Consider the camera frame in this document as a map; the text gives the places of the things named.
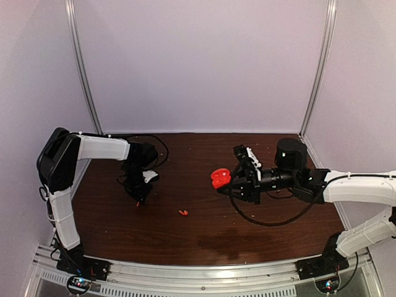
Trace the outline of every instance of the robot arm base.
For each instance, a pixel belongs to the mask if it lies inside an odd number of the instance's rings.
[[[87,279],[107,280],[110,263],[105,260],[84,257],[84,247],[82,244],[74,247],[70,251],[66,251],[55,241],[55,248],[59,248],[61,254],[59,256],[56,268],[73,275],[81,275]]]
[[[329,238],[321,256],[297,261],[300,280],[321,277],[349,268],[348,260],[335,249],[340,234],[336,233]]]

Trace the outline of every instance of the wooden table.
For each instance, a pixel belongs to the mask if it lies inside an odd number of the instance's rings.
[[[121,162],[91,162],[73,200],[77,229],[88,256],[168,265],[268,262],[320,254],[327,238],[343,230],[332,204],[315,205],[287,226],[253,225],[211,185],[212,171],[233,170],[237,165],[234,145],[252,147],[263,166],[271,167],[277,141],[296,135],[160,137],[169,147],[169,160],[158,169],[160,180],[143,206],[136,207],[135,200],[117,183],[116,178],[123,173]],[[260,205],[238,205],[256,220],[278,222],[296,215],[307,203],[296,198],[274,200],[262,194]],[[189,215],[184,217],[179,210],[187,210]]]

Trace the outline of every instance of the red object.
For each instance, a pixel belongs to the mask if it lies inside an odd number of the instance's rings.
[[[212,185],[215,189],[218,189],[226,184],[229,184],[231,181],[231,172],[226,168],[220,168],[218,170],[213,171],[210,175],[212,179]]]

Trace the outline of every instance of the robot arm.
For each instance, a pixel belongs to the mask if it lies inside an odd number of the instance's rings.
[[[320,257],[298,261],[300,279],[348,268],[347,257],[396,236],[396,171],[359,174],[328,169],[310,170],[306,167],[306,146],[295,139],[278,142],[276,168],[262,169],[251,149],[243,145],[235,147],[234,153],[239,160],[236,172],[230,174],[222,169],[212,173],[212,184],[221,194],[232,192],[234,198],[259,204],[261,192],[288,188],[295,197],[311,205],[353,201],[389,206],[360,226],[331,236]]]
[[[122,185],[138,203],[144,203],[152,189],[150,182],[158,178],[158,173],[152,170],[144,171],[143,168],[148,167],[157,158],[158,153],[151,144],[81,132],[70,133],[63,128],[55,129],[37,160],[37,169],[43,184],[41,194],[47,203],[48,218],[55,227],[59,240],[57,245],[61,251],[61,258],[58,269],[76,273],[90,267],[100,270],[96,271],[96,277],[99,279],[105,279],[107,275],[103,271],[107,270],[108,263],[96,265],[84,257],[84,248],[75,227],[71,187],[77,161],[124,161],[121,169],[125,171],[126,179]]]
[[[338,176],[349,176],[331,182],[323,193],[325,202],[353,201],[389,205],[374,218],[338,237],[336,251],[343,257],[353,255],[379,241],[396,236],[396,171],[367,174],[341,173],[331,171],[325,181]]]

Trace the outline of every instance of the debris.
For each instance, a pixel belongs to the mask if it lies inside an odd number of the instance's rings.
[[[181,215],[184,215],[184,216],[187,216],[187,215],[188,215],[188,211],[187,211],[187,210],[184,210],[183,212],[182,212],[181,210],[179,210],[179,213],[180,213]]]

